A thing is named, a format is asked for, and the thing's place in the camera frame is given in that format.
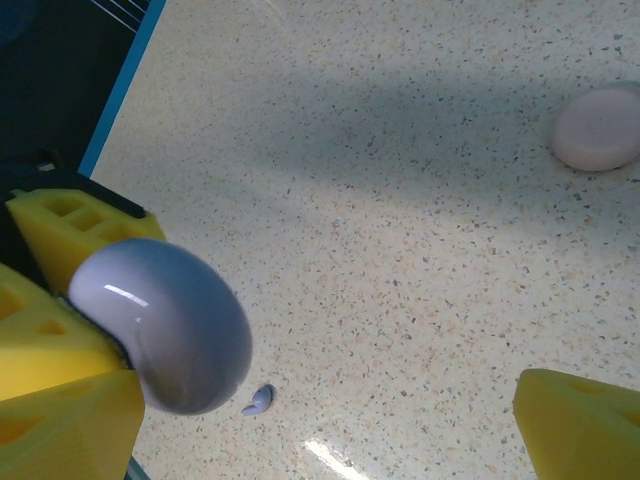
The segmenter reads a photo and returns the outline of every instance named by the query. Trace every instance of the small purple fragment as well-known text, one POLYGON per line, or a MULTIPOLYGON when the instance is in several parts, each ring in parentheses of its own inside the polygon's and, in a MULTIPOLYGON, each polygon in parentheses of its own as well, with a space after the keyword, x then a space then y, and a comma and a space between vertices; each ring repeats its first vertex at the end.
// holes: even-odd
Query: small purple fragment
POLYGON ((271 385, 265 385, 253 394, 251 399, 251 405, 245 407, 242 410, 242 414, 245 417, 251 415, 259 415, 266 412, 271 406, 273 400, 273 387, 271 385))

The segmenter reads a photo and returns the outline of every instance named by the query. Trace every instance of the blue floor trim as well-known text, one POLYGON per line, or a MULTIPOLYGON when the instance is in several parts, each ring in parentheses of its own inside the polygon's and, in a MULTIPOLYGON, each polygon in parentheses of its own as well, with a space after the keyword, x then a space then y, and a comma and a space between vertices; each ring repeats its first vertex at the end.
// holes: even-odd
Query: blue floor trim
POLYGON ((124 480, 151 480, 135 458, 131 457, 124 480))
POLYGON ((165 3, 166 0, 151 0, 149 8, 142 19, 140 28, 133 39, 133 43, 131 44, 131 49, 129 50, 127 58, 122 65, 118 79, 113 86, 113 90, 109 95, 109 99, 107 100, 104 110, 102 111, 98 125, 93 132, 87 151, 85 152, 84 157, 82 157, 82 162, 78 168, 78 172, 86 177, 91 176, 94 168, 96 167, 96 163, 98 163, 100 153, 104 148, 104 144, 107 141, 111 127, 113 127, 118 111, 124 102, 124 97, 127 94, 129 85, 131 85, 136 70, 140 65, 142 55, 144 55, 144 51, 151 39, 151 34, 158 24, 160 14, 162 13, 165 3))

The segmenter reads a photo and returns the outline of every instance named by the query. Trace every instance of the white ceramic object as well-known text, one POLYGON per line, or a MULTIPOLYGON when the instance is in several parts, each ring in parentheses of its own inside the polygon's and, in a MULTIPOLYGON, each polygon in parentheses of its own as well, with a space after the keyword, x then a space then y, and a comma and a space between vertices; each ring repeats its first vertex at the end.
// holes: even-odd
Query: white ceramic object
POLYGON ((154 408, 213 410, 249 370, 251 333, 239 302, 175 245, 129 239, 97 251, 75 272, 69 300, 122 344, 154 408))
POLYGON ((551 148, 585 171, 611 170, 640 157, 640 85, 620 82, 570 101, 553 124, 551 148))

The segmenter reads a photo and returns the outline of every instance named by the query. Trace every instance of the pink round object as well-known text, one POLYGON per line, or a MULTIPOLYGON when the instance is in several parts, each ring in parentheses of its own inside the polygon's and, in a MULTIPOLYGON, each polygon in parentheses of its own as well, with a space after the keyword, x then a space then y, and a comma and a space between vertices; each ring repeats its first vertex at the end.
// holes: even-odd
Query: pink round object
POLYGON ((609 85, 573 99, 554 122, 551 148, 570 167, 590 172, 639 157, 640 85, 609 85))

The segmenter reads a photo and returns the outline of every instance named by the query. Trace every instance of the speckled floor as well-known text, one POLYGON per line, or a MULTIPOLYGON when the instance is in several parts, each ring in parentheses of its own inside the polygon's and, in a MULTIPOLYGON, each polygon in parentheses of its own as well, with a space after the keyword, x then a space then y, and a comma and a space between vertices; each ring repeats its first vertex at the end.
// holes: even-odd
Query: speckled floor
POLYGON ((578 173, 559 105, 640 79, 640 4, 168 2, 95 179, 238 291, 255 359, 149 411, 160 479, 532 479, 546 367, 640 388, 640 163, 578 173), (266 414, 240 410, 263 382, 266 414))

